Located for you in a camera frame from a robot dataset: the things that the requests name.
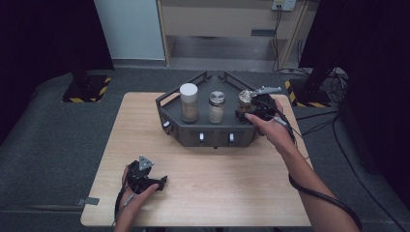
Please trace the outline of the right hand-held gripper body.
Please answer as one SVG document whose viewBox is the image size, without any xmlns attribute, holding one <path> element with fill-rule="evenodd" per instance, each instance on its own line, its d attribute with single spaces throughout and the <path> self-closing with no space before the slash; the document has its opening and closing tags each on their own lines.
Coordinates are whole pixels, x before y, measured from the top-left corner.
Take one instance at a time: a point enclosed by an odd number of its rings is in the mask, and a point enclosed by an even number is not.
<svg viewBox="0 0 410 232">
<path fill-rule="evenodd" d="M 265 87 L 262 86 L 256 90 L 249 91 L 251 114 L 259 118 L 269 121 L 279 114 L 276 107 L 275 99 L 271 97 L 273 93 L 280 92 L 280 87 Z"/>
</svg>

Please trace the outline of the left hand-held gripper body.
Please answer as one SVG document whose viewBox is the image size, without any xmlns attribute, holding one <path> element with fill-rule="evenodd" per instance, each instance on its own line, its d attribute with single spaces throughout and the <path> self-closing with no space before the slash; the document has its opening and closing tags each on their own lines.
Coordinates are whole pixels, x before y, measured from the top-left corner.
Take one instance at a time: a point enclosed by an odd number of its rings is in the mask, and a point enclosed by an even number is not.
<svg viewBox="0 0 410 232">
<path fill-rule="evenodd" d="M 139 194 L 156 182 L 148 177 L 153 165 L 154 163 L 144 156 L 128 165 L 126 180 L 134 193 Z"/>
</svg>

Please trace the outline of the gold lid jar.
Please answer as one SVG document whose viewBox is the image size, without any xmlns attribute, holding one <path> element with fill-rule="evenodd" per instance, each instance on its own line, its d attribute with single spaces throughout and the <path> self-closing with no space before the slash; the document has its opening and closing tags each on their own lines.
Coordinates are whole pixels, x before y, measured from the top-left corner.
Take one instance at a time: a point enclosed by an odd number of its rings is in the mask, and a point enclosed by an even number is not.
<svg viewBox="0 0 410 232">
<path fill-rule="evenodd" d="M 254 111 L 254 106 L 251 103 L 252 95 L 250 90 L 243 90 L 238 95 L 238 109 L 241 111 L 246 111 L 247 113 L 252 113 Z"/>
</svg>

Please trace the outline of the silver lid glass jar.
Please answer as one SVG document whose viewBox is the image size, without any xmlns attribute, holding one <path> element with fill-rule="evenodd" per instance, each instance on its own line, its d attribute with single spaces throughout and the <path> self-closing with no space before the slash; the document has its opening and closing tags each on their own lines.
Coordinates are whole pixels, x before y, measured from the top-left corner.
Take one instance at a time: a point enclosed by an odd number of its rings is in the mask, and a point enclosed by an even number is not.
<svg viewBox="0 0 410 232">
<path fill-rule="evenodd" d="M 221 91 L 214 91 L 209 97 L 209 121 L 219 124 L 224 116 L 225 94 Z"/>
</svg>

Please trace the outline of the black corner rack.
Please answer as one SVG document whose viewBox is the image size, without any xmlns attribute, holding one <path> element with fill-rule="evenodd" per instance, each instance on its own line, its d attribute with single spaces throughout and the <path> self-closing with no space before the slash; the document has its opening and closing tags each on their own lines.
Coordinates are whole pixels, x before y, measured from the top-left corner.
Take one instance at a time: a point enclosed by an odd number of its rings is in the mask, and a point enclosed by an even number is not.
<svg viewBox="0 0 410 232">
<path fill-rule="evenodd" d="M 238 95 L 243 90 L 256 90 L 246 82 L 226 72 L 210 75 L 207 72 L 191 79 L 197 86 L 198 119 L 192 123 L 182 119 L 180 86 L 161 95 L 156 105 L 163 131 L 185 147 L 247 147 L 255 138 L 257 128 L 251 122 L 238 122 Z M 214 91 L 225 94 L 224 116 L 219 124 L 209 121 L 209 97 Z"/>
</svg>

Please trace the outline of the white lid jar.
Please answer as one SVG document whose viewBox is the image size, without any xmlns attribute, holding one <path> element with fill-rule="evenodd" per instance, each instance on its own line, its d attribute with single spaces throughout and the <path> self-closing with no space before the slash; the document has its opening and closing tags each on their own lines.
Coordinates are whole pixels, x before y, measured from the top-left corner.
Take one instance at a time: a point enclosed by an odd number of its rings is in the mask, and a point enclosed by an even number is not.
<svg viewBox="0 0 410 232">
<path fill-rule="evenodd" d="M 197 92 L 198 88 L 193 83 L 184 83 L 180 86 L 182 119 L 192 123 L 198 119 Z"/>
</svg>

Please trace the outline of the person's left hand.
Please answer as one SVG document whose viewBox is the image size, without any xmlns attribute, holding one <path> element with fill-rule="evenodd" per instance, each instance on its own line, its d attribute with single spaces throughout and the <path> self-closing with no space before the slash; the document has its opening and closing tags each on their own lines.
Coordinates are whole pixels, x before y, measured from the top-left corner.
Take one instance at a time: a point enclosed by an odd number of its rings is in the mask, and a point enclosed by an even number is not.
<svg viewBox="0 0 410 232">
<path fill-rule="evenodd" d="M 127 205 L 117 218 L 121 216 L 136 218 L 144 202 L 156 191 L 156 188 L 158 186 L 157 184 L 153 184 L 139 194 L 134 193 L 132 189 L 129 187 L 126 180 L 128 170 L 129 168 L 125 166 L 123 173 L 124 195 L 120 202 L 121 206 L 123 206 L 125 203 L 127 203 Z"/>
</svg>

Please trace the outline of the person's right hand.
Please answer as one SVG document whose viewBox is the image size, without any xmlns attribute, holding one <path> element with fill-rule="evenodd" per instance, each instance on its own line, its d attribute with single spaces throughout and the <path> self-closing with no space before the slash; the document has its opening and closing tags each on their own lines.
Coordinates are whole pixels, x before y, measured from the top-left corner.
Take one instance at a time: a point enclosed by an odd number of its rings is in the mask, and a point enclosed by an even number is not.
<svg viewBox="0 0 410 232">
<path fill-rule="evenodd" d="M 275 119 L 265 121 L 249 113 L 246 113 L 245 116 L 265 134 L 281 155 L 296 154 L 298 152 L 298 148 L 289 135 L 287 128 Z"/>
</svg>

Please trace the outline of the black stand with striped base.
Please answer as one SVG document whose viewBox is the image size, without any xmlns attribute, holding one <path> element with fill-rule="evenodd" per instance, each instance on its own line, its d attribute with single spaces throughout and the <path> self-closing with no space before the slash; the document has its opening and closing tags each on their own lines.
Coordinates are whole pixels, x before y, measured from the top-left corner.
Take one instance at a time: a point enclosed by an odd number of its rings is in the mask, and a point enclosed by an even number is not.
<svg viewBox="0 0 410 232">
<path fill-rule="evenodd" d="M 101 74 L 89 74 L 78 61 L 69 56 L 65 59 L 73 80 L 62 97 L 62 102 L 99 102 L 111 78 Z"/>
<path fill-rule="evenodd" d="M 321 87 L 332 69 L 329 66 L 318 65 L 312 69 L 306 79 L 289 79 L 285 82 L 290 101 L 293 106 L 330 107 L 331 100 Z"/>
</svg>

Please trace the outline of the grey tape piece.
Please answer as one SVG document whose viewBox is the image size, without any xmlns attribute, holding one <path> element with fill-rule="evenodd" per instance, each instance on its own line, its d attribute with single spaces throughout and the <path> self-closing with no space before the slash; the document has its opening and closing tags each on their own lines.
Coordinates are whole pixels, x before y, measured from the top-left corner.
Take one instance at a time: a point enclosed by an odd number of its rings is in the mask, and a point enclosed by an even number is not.
<svg viewBox="0 0 410 232">
<path fill-rule="evenodd" d="M 100 199 L 95 197 L 86 197 L 86 198 L 78 198 L 76 201 L 77 206 L 84 206 L 84 205 L 98 205 Z"/>
</svg>

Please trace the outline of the grey label on cabinet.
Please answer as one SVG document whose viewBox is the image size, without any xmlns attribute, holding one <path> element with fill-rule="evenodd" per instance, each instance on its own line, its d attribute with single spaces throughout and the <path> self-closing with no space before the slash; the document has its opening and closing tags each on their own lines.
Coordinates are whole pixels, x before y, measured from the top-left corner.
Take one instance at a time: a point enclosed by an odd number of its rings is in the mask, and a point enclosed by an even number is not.
<svg viewBox="0 0 410 232">
<path fill-rule="evenodd" d="M 252 29 L 250 32 L 251 36 L 258 37 L 273 37 L 276 34 L 275 29 Z"/>
</svg>

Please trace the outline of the light wooden cabinet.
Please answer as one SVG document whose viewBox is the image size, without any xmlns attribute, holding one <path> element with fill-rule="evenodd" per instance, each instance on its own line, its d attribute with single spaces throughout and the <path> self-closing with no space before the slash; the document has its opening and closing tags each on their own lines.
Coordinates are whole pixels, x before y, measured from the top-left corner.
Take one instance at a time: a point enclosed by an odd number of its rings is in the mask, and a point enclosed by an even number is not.
<svg viewBox="0 0 410 232">
<path fill-rule="evenodd" d="M 273 0 L 157 0 L 164 36 L 250 38 L 252 29 L 275 29 L 267 37 L 282 68 L 297 40 L 309 0 L 291 12 L 273 11 Z"/>
</svg>

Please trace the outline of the white power outlet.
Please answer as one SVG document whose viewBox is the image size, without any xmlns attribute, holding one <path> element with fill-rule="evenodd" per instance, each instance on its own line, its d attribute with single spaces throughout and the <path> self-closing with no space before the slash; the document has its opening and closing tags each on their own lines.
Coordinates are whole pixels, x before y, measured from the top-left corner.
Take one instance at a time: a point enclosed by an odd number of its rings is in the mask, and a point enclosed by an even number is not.
<svg viewBox="0 0 410 232">
<path fill-rule="evenodd" d="M 273 0 L 273 11 L 291 12 L 296 6 L 297 0 Z"/>
</svg>

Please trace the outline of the dark curtain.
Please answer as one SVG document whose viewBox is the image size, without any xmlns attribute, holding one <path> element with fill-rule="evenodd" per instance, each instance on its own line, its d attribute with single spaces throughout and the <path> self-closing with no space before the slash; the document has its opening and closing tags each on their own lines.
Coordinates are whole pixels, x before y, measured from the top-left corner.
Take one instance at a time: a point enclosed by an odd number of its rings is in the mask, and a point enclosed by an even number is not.
<svg viewBox="0 0 410 232">
<path fill-rule="evenodd" d="M 0 0 L 0 144 L 69 56 L 89 74 L 113 68 L 94 0 Z"/>
<path fill-rule="evenodd" d="M 344 125 L 410 210 L 410 0 L 320 0 L 300 66 L 313 69 L 310 91 L 347 73 Z"/>
</svg>

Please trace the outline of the white panel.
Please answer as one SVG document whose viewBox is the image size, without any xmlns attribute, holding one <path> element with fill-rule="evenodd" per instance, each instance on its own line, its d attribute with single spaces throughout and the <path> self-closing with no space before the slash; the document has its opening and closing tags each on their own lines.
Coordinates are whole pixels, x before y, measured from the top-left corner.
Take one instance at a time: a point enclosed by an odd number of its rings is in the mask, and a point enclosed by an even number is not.
<svg viewBox="0 0 410 232">
<path fill-rule="evenodd" d="M 157 0 L 95 0 L 113 59 L 165 60 Z"/>
</svg>

